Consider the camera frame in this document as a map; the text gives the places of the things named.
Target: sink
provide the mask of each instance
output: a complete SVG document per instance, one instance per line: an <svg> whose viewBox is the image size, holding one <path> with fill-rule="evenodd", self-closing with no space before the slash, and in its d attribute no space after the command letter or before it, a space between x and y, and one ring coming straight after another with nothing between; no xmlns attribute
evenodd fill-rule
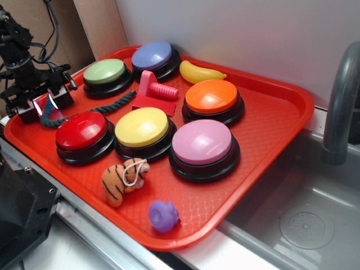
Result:
<svg viewBox="0 0 360 270"><path fill-rule="evenodd" d="M330 166L321 142L302 130L218 229L280 269L359 269L360 149Z"/></svg>

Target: gray faucet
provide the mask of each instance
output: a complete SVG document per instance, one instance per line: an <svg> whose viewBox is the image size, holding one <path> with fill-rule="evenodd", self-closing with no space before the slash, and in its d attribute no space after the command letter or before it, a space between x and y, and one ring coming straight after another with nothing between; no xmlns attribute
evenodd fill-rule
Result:
<svg viewBox="0 0 360 270"><path fill-rule="evenodd" d="M345 51L337 70L322 142L322 160L330 165L345 162L348 142L360 143L360 41Z"/></svg>

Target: red tray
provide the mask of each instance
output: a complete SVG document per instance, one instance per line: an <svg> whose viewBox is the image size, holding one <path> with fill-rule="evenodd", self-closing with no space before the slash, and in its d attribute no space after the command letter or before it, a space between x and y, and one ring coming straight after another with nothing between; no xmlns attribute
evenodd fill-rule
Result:
<svg viewBox="0 0 360 270"><path fill-rule="evenodd" d="M121 59L131 68L131 57L137 48L121 49L104 58ZM115 150L94 164L73 167L64 164L56 154L56 129L45 128L40 122L25 125L16 116L4 130L11 143L73 193L135 240L149 249L159 251L177 250L208 235L300 132L314 110L311 96L297 86L186 56L182 56L182 59L227 74L226 80L238 87L245 102L243 118L230 128L240 144L241 160L236 170L219 182L185 182L173 174L166 157L150 164L151 169L142 189L125 194L123 204L114 209L106 202L101 177L107 167L122 163ZM53 111L52 119L113 103L123 95L104 100L89 99L83 91L82 79L83 72L75 76L79 85L77 91L71 92L75 103L62 111ZM180 128L184 125L181 114L183 98L192 84L179 74L164 84L179 89L172 121ZM138 86L134 82L126 92L137 90ZM107 118L116 124L124 114L131 111L132 102L106 115ZM165 234L156 232L147 216L149 206L157 199L174 202L181 219L178 226Z"/></svg>

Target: stuffed tiger toy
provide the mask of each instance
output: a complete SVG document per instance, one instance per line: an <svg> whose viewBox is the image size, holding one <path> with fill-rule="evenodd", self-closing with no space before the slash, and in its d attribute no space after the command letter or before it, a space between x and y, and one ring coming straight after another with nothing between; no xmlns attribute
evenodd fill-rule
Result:
<svg viewBox="0 0 360 270"><path fill-rule="evenodd" d="M123 165L108 167L102 175L102 186L106 192L107 202L112 207L123 203L125 193L134 191L144 185L144 179L150 170L146 159L128 159Z"/></svg>

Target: white string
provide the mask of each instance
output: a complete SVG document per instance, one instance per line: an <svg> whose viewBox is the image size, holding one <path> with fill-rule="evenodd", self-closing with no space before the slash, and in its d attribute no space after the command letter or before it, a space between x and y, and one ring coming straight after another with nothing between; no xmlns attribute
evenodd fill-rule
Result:
<svg viewBox="0 0 360 270"><path fill-rule="evenodd" d="M127 187L132 187L132 186L134 186L134 185L136 184L137 179L138 179L138 177L139 177L139 173L140 173L141 167L142 167L143 164L145 164L145 163L147 163L147 160L146 160L146 159L143 159L143 160L139 160L139 161L137 161L137 162L135 162L135 163L133 163L133 164L131 164L130 166L128 166L128 167L125 168L125 170L124 170L124 172L123 172L123 179L122 179L125 186L127 186ZM126 174L126 172L127 172L127 170L128 170L129 168L131 168L131 167L133 167L133 166L136 166L137 164L140 164L140 165L139 165L139 167L138 167L137 170L136 170L136 178L135 178L134 182L132 182L132 183L129 184L129 183L127 183L127 182L125 181L125 174Z"/></svg>

